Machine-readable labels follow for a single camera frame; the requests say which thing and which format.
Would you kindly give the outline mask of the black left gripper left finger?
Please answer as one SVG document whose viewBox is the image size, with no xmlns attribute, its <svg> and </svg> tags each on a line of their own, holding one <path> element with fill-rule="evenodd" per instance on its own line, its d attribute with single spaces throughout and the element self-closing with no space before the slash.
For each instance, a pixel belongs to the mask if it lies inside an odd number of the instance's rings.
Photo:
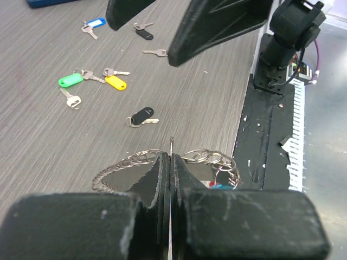
<svg viewBox="0 0 347 260">
<path fill-rule="evenodd" d="M 170 159 L 129 190 L 32 194 L 1 225 L 1 259 L 167 259 Z"/>
</svg>

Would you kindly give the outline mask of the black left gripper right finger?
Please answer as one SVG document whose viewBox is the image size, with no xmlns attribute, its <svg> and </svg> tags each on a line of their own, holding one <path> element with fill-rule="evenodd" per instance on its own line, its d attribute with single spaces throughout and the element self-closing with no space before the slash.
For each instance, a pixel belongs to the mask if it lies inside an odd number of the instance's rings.
<svg viewBox="0 0 347 260">
<path fill-rule="evenodd" d="M 326 259 L 314 204 L 290 190 L 209 189 L 171 157 L 173 259 Z"/>
</svg>

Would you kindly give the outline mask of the silver key with ring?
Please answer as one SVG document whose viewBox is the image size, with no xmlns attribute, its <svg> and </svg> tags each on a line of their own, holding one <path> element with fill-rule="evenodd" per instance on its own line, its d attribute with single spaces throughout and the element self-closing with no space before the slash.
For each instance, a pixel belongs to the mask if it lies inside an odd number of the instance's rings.
<svg viewBox="0 0 347 260">
<path fill-rule="evenodd" d="M 82 100 L 79 96 L 70 94 L 64 88 L 60 88 L 60 92 L 67 98 L 66 104 L 68 107 L 72 109 L 80 108 L 80 104 L 82 103 Z"/>
</svg>

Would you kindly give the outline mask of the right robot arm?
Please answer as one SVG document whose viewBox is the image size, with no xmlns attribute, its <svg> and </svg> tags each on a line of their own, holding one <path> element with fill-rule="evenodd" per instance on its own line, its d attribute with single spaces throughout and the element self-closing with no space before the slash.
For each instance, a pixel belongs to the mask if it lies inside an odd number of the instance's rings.
<svg viewBox="0 0 347 260">
<path fill-rule="evenodd" d="M 325 20 L 324 3 L 284 1 L 273 14 L 272 1 L 191 1 L 168 51 L 169 64 L 178 67 L 199 53 L 261 28 L 267 21 L 273 31 L 278 58 L 265 58 L 283 67 L 294 50 L 306 48 Z"/>
</svg>

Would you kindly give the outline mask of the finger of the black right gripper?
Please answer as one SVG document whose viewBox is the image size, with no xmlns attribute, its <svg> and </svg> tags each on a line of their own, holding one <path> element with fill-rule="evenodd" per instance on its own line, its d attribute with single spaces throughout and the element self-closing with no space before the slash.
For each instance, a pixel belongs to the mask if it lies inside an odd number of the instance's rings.
<svg viewBox="0 0 347 260">
<path fill-rule="evenodd" d="M 155 0 L 109 0 L 106 9 L 106 22 L 114 31 L 119 30 Z"/>
<path fill-rule="evenodd" d="M 206 49 L 261 28 L 272 4 L 263 0 L 191 1 L 168 50 L 169 65 L 179 67 Z"/>
</svg>

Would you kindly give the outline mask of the metal crescent keyring holder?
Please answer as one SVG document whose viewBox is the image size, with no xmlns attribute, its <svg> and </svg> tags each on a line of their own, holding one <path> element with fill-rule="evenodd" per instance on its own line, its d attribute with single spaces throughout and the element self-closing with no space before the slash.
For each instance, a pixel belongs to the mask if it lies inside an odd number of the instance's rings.
<svg viewBox="0 0 347 260">
<path fill-rule="evenodd" d="M 174 140 L 170 140 L 170 152 L 163 155 L 157 148 L 147 149 L 121 159 L 101 170 L 92 180 L 92 190 L 98 192 L 125 192 L 145 186 L 149 189 L 170 189 L 170 159 Z M 182 154 L 183 168 L 188 170 L 188 186 L 199 189 L 234 190 L 241 182 L 235 160 L 221 151 L 207 148 L 193 149 Z"/>
</svg>

